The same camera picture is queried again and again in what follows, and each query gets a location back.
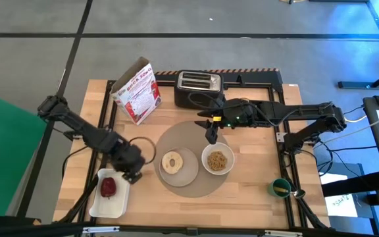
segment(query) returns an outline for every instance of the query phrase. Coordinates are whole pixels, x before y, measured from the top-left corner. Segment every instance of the bagel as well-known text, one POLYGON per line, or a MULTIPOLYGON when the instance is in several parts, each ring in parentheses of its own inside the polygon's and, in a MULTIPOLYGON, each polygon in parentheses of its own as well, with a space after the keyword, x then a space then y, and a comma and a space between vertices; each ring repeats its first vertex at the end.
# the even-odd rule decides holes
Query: bagel
POLYGON ((162 158, 162 167, 168 174, 176 174, 184 165, 184 160, 181 155, 175 151, 169 151, 162 158))

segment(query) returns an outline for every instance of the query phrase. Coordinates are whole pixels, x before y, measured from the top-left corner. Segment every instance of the red apple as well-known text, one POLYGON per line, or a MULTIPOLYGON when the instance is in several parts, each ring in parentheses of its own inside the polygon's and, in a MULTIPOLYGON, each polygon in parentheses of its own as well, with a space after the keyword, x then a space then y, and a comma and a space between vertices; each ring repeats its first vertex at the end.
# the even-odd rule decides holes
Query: red apple
POLYGON ((113 178, 104 178, 102 180, 102 187, 100 189, 100 194, 104 198, 109 198, 116 193, 116 184, 113 178))

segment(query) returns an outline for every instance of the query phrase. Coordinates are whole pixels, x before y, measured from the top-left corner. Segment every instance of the round plate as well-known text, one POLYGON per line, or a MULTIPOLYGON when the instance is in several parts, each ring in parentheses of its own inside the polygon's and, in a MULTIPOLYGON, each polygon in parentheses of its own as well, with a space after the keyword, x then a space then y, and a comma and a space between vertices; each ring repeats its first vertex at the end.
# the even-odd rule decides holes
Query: round plate
MULTIPOLYGON (((220 131, 217 134, 217 142, 227 144, 220 131)), ((180 122, 166 130, 157 141, 157 153, 153 161, 156 176, 163 186, 174 194, 185 198, 200 198, 217 190, 224 183, 229 173, 214 175, 204 169, 201 164, 201 154, 208 144, 209 142, 205 139, 205 128, 196 125, 193 121, 180 122), (183 187, 168 184, 160 174, 159 163, 162 161, 163 155, 176 147, 185 147, 192 151, 199 163, 198 174, 194 181, 183 187)))
POLYGON ((175 174, 168 174, 162 166, 162 162, 159 164, 160 175, 162 179, 169 185, 174 187, 182 187, 190 184, 198 173, 198 160, 195 154, 187 148, 174 148, 168 150, 175 151, 181 155, 184 164, 182 168, 175 174))

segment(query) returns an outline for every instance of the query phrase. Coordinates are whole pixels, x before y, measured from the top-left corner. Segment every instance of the white tray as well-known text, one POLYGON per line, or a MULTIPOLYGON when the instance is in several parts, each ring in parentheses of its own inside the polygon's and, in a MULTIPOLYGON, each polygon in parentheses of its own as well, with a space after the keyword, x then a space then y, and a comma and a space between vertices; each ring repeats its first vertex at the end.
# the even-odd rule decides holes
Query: white tray
POLYGON ((97 172, 99 182, 97 183, 95 200, 89 210, 92 217, 118 218, 126 211, 130 184, 122 178, 122 172, 113 169, 100 169, 97 172), (102 197, 100 188, 104 178, 112 177, 116 184, 116 194, 107 198, 102 197))

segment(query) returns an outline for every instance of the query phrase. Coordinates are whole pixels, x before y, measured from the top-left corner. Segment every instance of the black toaster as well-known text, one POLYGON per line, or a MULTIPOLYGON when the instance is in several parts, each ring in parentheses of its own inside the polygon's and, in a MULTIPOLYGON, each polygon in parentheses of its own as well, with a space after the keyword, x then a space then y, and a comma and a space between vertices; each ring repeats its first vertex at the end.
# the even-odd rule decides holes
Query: black toaster
POLYGON ((209 97, 216 99, 222 93, 223 77, 219 74, 196 70, 181 70, 178 72, 174 87, 174 101, 178 107, 187 109, 210 107, 212 99, 209 97), (188 99, 190 93, 194 93, 191 95, 193 103, 188 99))

